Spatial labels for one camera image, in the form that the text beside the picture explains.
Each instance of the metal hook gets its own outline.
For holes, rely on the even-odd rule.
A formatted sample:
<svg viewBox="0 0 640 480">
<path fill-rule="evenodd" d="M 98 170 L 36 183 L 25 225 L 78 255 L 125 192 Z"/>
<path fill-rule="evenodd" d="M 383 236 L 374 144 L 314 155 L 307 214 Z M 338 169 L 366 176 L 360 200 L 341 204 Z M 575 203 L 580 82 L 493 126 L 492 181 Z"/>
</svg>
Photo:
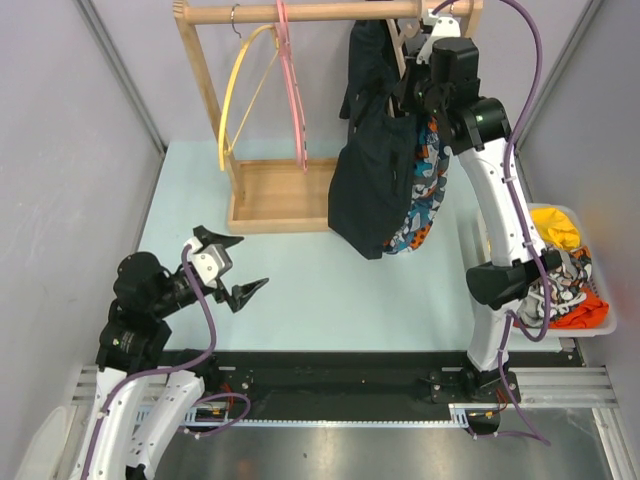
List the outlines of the metal hook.
<svg viewBox="0 0 640 480">
<path fill-rule="evenodd" d="M 236 30 L 236 24 L 234 20 L 234 17 L 236 15 L 236 7 L 239 5 L 239 3 L 236 3 L 233 7 L 231 7 L 231 28 L 233 28 L 233 31 L 236 32 L 236 35 L 238 35 L 238 37 L 240 37 L 240 40 L 242 40 L 242 34 Z"/>
</svg>

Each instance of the orange cloth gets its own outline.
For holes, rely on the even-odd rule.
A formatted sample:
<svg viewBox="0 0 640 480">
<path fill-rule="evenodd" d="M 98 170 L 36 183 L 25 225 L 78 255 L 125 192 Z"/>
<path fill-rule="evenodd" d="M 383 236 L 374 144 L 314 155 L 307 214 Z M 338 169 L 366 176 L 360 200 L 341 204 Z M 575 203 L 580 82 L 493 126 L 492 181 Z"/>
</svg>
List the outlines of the orange cloth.
<svg viewBox="0 0 640 480">
<path fill-rule="evenodd" d="M 588 288 L 583 288 L 582 291 L 587 294 L 585 301 L 573 312 L 552 322 L 550 328 L 594 328 L 604 321 L 609 312 L 609 304 L 596 297 Z"/>
</svg>

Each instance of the white laundry basket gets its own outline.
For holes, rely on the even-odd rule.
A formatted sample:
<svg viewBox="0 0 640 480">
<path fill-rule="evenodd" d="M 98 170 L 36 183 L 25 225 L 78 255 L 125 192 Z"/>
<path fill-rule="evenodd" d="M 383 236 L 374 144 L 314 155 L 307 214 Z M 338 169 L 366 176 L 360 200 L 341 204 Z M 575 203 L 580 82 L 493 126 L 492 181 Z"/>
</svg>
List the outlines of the white laundry basket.
<svg viewBox="0 0 640 480">
<path fill-rule="evenodd" d="M 582 241 L 582 245 L 586 245 L 587 247 L 590 245 L 589 239 L 585 233 L 585 229 L 582 228 L 580 221 L 578 220 L 578 216 L 573 212 L 573 210 L 568 209 L 567 207 L 562 207 L 559 205 L 548 205 L 544 203 L 530 203 L 529 210 L 533 210 L 534 208 L 540 207 L 554 207 L 565 213 L 567 217 L 571 220 L 571 222 L 575 225 L 575 227 L 580 232 L 580 239 Z M 487 227 L 484 223 L 484 218 L 482 217 L 482 212 L 478 212 L 478 229 L 480 231 L 480 236 L 482 238 L 482 254 L 484 255 L 484 262 L 488 262 L 491 260 L 491 256 L 489 254 L 489 238 L 487 235 Z M 574 329 L 563 329 L 563 328 L 550 328 L 547 332 L 548 337 L 595 337 L 596 335 L 608 335 L 612 333 L 616 329 L 617 318 L 615 312 L 613 311 L 609 293 L 606 290 L 606 286 L 602 282 L 598 282 L 598 262 L 595 258 L 593 251 L 591 251 L 591 279 L 588 282 L 589 288 L 593 293 L 595 293 L 599 298 L 604 300 L 609 304 L 609 312 L 605 317 L 604 321 L 594 328 L 574 328 Z M 517 327 L 513 327 L 514 332 L 518 332 L 518 334 L 522 335 L 520 329 Z"/>
</svg>

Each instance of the clothes rack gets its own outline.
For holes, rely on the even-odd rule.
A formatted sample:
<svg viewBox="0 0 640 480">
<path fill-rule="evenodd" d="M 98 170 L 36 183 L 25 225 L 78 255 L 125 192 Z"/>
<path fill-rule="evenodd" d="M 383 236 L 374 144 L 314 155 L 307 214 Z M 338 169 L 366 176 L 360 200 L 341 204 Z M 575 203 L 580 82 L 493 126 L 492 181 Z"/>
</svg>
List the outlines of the clothes rack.
<svg viewBox="0 0 640 480">
<path fill-rule="evenodd" d="M 329 20 L 385 20 L 418 18 L 422 9 L 440 0 L 398 0 L 287 5 L 290 22 Z M 465 36 L 471 36 L 482 12 L 483 0 L 461 0 L 449 13 L 461 19 Z M 186 0 L 173 4 L 182 37 L 211 127 L 217 141 L 225 142 L 224 163 L 231 180 L 228 227 L 234 234 L 318 232 L 327 226 L 327 193 L 337 159 L 310 158 L 305 174 L 294 159 L 238 161 L 228 148 L 228 134 L 218 138 L 221 111 L 209 74 L 197 25 L 270 23 L 278 20 L 275 5 L 191 7 Z"/>
</svg>

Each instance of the wall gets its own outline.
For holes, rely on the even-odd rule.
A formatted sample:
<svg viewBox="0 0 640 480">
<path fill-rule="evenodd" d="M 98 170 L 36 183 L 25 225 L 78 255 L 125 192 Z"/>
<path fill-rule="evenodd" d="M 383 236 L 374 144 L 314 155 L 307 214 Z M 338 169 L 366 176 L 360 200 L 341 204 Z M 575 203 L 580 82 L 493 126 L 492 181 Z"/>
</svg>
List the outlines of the wall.
<svg viewBox="0 0 640 480">
<path fill-rule="evenodd" d="M 291 3 L 310 3 L 295 0 Z M 313 0 L 321 3 L 331 0 Z M 163 140 L 211 139 L 191 68 L 172 17 L 171 0 L 94 0 L 132 77 L 155 119 Z M 192 5 L 233 4 L 212 0 Z M 254 0 L 249 3 L 273 3 Z M 548 74 L 588 0 L 522 0 L 537 20 L 545 48 L 543 74 Z M 347 45 L 353 22 L 294 23 L 291 38 L 300 91 L 307 112 L 309 149 L 315 155 L 335 155 L 344 144 L 345 125 L 337 120 L 346 87 Z M 238 25 L 246 38 L 255 25 Z M 200 38 L 222 102 L 240 41 L 230 25 L 199 27 Z M 230 131 L 235 132 L 266 65 L 270 40 L 258 40 L 249 52 L 234 98 Z M 498 96 L 512 122 L 524 104 L 533 78 L 531 33 L 518 14 L 498 0 L 486 0 L 476 43 L 481 51 L 482 92 Z M 270 74 L 238 142 L 237 156 L 257 155 L 252 145 L 269 142 L 269 150 L 291 155 L 293 140 L 288 103 L 279 65 Z M 246 140 L 252 139 L 251 145 Z"/>
<path fill-rule="evenodd" d="M 640 3 L 600 9 L 523 145 L 534 198 L 575 210 L 600 260 L 617 309 L 617 331 L 584 342 L 606 364 L 629 430 L 640 447 L 640 158 L 637 61 Z"/>
<path fill-rule="evenodd" d="M 0 478 L 95 357 L 160 159 L 73 2 L 0 7 Z"/>
</svg>

